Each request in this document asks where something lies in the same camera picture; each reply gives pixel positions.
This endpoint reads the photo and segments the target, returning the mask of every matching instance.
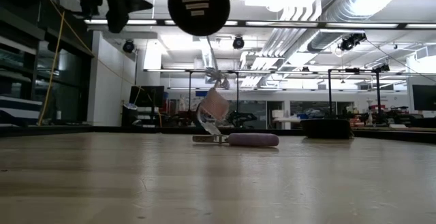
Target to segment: purple foam object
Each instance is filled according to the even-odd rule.
[[[230,146],[277,146],[279,137],[269,133],[231,133],[227,139]]]

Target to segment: black circular object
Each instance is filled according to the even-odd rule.
[[[218,32],[230,15],[230,0],[168,0],[174,23],[184,32],[208,36]]]
[[[126,53],[132,53],[135,49],[135,44],[133,40],[126,40],[123,46],[123,50]]]
[[[241,36],[236,36],[233,41],[233,48],[236,50],[240,50],[244,48],[245,42]]]

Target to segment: yellow rope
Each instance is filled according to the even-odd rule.
[[[59,28],[59,36],[57,36],[56,52],[54,54],[55,56],[54,56],[53,64],[52,64],[52,71],[50,73],[50,81],[48,82],[48,89],[47,89],[47,93],[46,93],[46,100],[44,102],[44,107],[42,108],[42,112],[40,114],[40,120],[38,121],[38,126],[41,126],[42,119],[44,118],[44,115],[45,115],[46,109],[47,109],[48,97],[50,96],[50,89],[52,87],[52,82],[53,82],[53,73],[55,72],[57,56],[59,54],[59,45],[61,43],[61,36],[62,36],[63,21],[64,20],[65,20],[65,12],[62,12],[62,15],[61,15],[61,27]]]
[[[87,45],[82,41],[82,39],[79,37],[79,35],[78,35],[78,34],[76,33],[76,31],[73,29],[73,27],[72,27],[72,26],[68,23],[68,21],[65,19],[65,17],[64,17],[64,13],[65,13],[65,12],[64,12],[64,13],[61,13],[61,12],[59,11],[58,7],[56,6],[56,4],[53,2],[53,0],[49,0],[49,2],[51,2],[51,4],[53,5],[53,7],[54,7],[55,10],[57,11],[57,13],[62,17],[62,23],[61,23],[61,26],[62,26],[62,24],[65,22],[65,24],[68,26],[68,28],[69,28],[69,29],[71,30],[71,32],[74,34],[74,36],[76,36],[77,40],[78,40],[78,41],[83,45],[84,48],[86,48],[86,49],[88,50],[88,52],[92,55],[93,58],[97,59],[98,62],[100,62],[104,67],[106,67],[106,68],[107,68],[109,71],[111,71],[113,74],[115,74],[116,76],[120,77],[122,80],[124,80],[124,81],[128,82],[129,84],[131,84],[131,85],[136,86],[136,87],[139,88],[139,90],[138,90],[138,94],[136,95],[135,102],[134,102],[134,105],[136,105],[136,101],[138,100],[139,93],[140,93],[140,91],[144,91],[144,89],[141,88],[141,86],[135,85],[134,83],[128,81],[128,80],[125,79],[124,77],[118,75],[115,71],[113,71],[110,67],[108,67],[108,66],[107,66],[103,61],[100,61],[100,60],[98,59],[98,57],[96,57],[96,56],[94,55],[93,51],[92,51],[91,49],[89,49],[89,47],[88,47],[88,46],[87,46]],[[61,34],[59,34],[59,39],[58,39],[58,46],[57,46],[57,48],[59,47],[60,36],[61,36]],[[157,113],[159,114],[160,126],[162,127],[162,119],[161,119],[161,114],[160,114],[160,112],[159,112],[159,108],[158,108]]]

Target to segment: monitor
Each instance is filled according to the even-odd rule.
[[[417,111],[436,111],[436,85],[413,85]]]
[[[162,107],[164,104],[164,86],[132,86],[130,90],[129,103],[134,103],[138,107]]]

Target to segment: wooden floor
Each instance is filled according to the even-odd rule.
[[[0,223],[436,223],[436,147],[188,135],[0,139]]]

